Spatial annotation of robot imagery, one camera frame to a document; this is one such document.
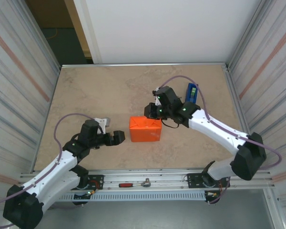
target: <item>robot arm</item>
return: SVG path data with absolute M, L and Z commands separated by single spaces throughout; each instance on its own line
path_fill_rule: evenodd
M 125 140 L 123 131 L 114 131 L 113 136 L 106 133 L 109 118 L 86 120 L 81 132 L 72 137 L 62 148 L 59 159 L 57 156 L 36 177 L 21 187 L 12 186 L 7 196 L 22 191 L 34 185 L 25 192 L 6 201 L 3 216 L 22 229 L 35 228 L 46 210 L 63 194 L 78 187 L 84 188 L 88 184 L 88 170 L 78 165 L 90 152 L 100 146 L 116 146 Z
M 144 115 L 147 118 L 163 120 L 171 118 L 177 124 L 202 132 L 232 154 L 231 158 L 219 162 L 213 161 L 207 165 L 203 170 L 203 178 L 207 184 L 211 185 L 215 180 L 230 176 L 239 176 L 244 180 L 251 180 L 265 161 L 266 154 L 263 148 L 234 137 L 213 125 L 206 118 L 203 109 L 191 102 L 182 103 L 172 88 L 165 86 L 153 91 L 153 94 L 156 97 L 155 103 L 149 103 L 144 110 Z M 263 142 L 261 136 L 257 133 L 249 135 L 234 130 L 213 117 L 210 118 L 238 136 L 259 143 Z

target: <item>orange box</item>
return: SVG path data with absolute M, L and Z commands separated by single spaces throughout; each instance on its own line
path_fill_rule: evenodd
M 148 119 L 145 116 L 130 117 L 129 131 L 132 142 L 160 141 L 161 120 Z

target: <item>beige tabletop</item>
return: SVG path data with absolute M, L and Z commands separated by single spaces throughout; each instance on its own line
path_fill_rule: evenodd
M 38 152 L 35 170 L 45 168 L 58 154 L 53 140 L 57 121 L 68 113 L 111 118 L 107 132 L 122 130 L 126 140 L 118 146 L 91 150 L 80 162 L 86 169 L 189 168 L 205 167 L 230 153 L 198 131 L 180 126 L 162 126 L 159 142 L 133 143 L 129 135 L 130 116 L 143 115 L 144 107 L 154 101 L 152 90 L 174 75 L 186 75 L 201 88 L 209 114 L 239 129 L 234 106 L 220 65 L 150 65 L 63 67 Z M 174 79 L 168 85 L 184 101 L 188 81 Z M 197 104 L 201 107 L 201 96 Z M 64 145 L 79 133 L 86 118 L 67 117 L 58 127 L 57 137 Z

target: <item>white panel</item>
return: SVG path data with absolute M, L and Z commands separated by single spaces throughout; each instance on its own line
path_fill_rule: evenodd
M 95 63 L 140 63 L 228 61 L 260 0 L 74 2 Z

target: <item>purple cable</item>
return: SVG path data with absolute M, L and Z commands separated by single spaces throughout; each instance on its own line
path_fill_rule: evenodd
M 203 105 L 204 105 L 204 113 L 205 113 L 205 116 L 206 116 L 207 120 L 208 120 L 210 123 L 212 123 L 213 125 L 215 125 L 215 126 L 218 127 L 219 129 L 221 129 L 221 130 L 223 130 L 223 131 L 225 131 L 225 132 L 231 134 L 231 135 L 234 136 L 234 137 L 238 137 L 239 139 L 242 139 L 242 140 L 247 141 L 247 142 L 250 142 L 250 143 L 252 143 L 252 144 L 254 144 L 254 145 L 263 147 L 263 148 L 265 148 L 265 149 L 268 149 L 268 150 L 272 151 L 273 153 L 275 153 L 275 154 L 278 156 L 278 160 L 277 160 L 275 163 L 273 163 L 273 164 L 271 164 L 271 165 L 267 165 L 267 166 L 260 167 L 261 170 L 265 170 L 265 169 L 272 168 L 272 167 L 277 166 L 278 164 L 281 163 L 281 161 L 282 161 L 282 155 L 281 155 L 277 150 L 275 150 L 275 149 L 273 149 L 273 148 L 271 148 L 271 147 L 269 147 L 269 146 L 263 145 L 263 144 L 261 144 L 261 143 L 259 143 L 259 142 L 252 141 L 252 140 L 250 140 L 250 139 L 247 139 L 247 138 L 238 136 L 237 134 L 235 134 L 235 133 L 233 133 L 233 132 L 231 132 L 231 131 L 225 129 L 224 127 L 220 126 L 219 124 L 217 124 L 216 122 L 214 122 L 213 120 L 211 120 L 211 118 L 210 118 L 210 116 L 209 116 L 209 114 L 208 114 L 207 108 L 206 108 L 206 102 L 205 102 L 205 99 L 204 99 L 204 95 L 202 94 L 200 88 L 199 88 L 198 85 L 195 83 L 195 81 L 192 80 L 191 78 L 189 78 L 189 77 L 187 77 L 187 76 L 185 76 L 185 75 L 176 75 L 176 76 L 173 76 L 173 77 L 169 78 L 169 79 L 168 79 L 167 81 L 165 81 L 160 87 L 165 86 L 168 82 L 170 82 L 171 80 L 173 80 L 173 79 L 175 79 L 175 78 L 185 78 L 185 79 L 188 79 L 189 81 L 191 81 L 191 82 L 196 86 L 197 90 L 199 91 L 199 93 L 200 93 L 200 95 L 201 95 L 201 99 L 202 99 L 202 102 L 203 102 Z M 228 189 L 229 184 L 230 184 L 230 178 L 229 178 L 229 181 L 228 181 L 228 183 L 227 183 L 227 186 L 225 187 L 225 189 L 224 189 L 224 191 L 222 192 L 222 194 L 221 194 L 219 197 L 217 197 L 215 200 L 212 200 L 212 201 L 210 202 L 210 204 L 214 203 L 215 201 L 217 201 L 220 197 L 222 197 L 222 196 L 225 194 L 226 190 Z
M 80 116 L 84 116 L 84 117 L 89 118 L 89 119 L 93 119 L 92 117 L 90 117 L 90 116 L 88 116 L 88 115 L 85 115 L 85 114 L 81 114 L 81 113 L 71 113 L 71 114 L 66 114 L 65 116 L 63 116 L 63 117 L 57 122 L 57 124 L 55 125 L 55 128 L 54 128 L 53 137 L 54 137 L 54 140 L 57 142 L 58 147 L 59 147 L 59 155 L 58 155 L 58 158 L 57 158 L 58 161 L 60 161 L 61 156 L 62 156 L 62 146 L 61 146 L 61 143 L 59 142 L 59 140 L 56 138 L 57 127 L 58 127 L 58 125 L 61 123 L 61 121 L 62 121 L 63 119 L 65 119 L 66 117 L 72 116 L 72 115 L 80 115 Z M 53 169 L 54 169 L 56 166 L 57 166 L 57 164 L 55 163 L 43 176 L 41 176 L 38 180 L 35 181 L 35 184 L 41 182 L 41 180 L 44 179 L 50 172 L 52 172 Z M 16 193 L 14 193 L 14 194 L 12 194 L 12 195 L 10 195 L 10 196 L 4 198 L 4 199 L 1 199 L 1 200 L 0 200 L 0 203 L 2 203 L 2 202 L 4 202 L 4 201 L 7 201 L 7 200 L 9 200 L 9 199 L 11 199 L 11 198 L 13 198 L 13 197 L 15 197 L 15 196 L 20 195 L 21 193 L 27 191 L 28 189 L 30 189 L 30 188 L 33 187 L 33 186 L 34 186 L 34 185 L 31 184 L 31 185 L 27 186 L 26 188 L 24 188 L 23 190 L 21 190 L 21 191 L 19 191 L 19 192 L 16 192 Z M 11 227 L 11 226 L 12 226 L 12 224 L 7 225 L 7 226 L 1 226 L 0 228 L 6 228 L 6 227 Z

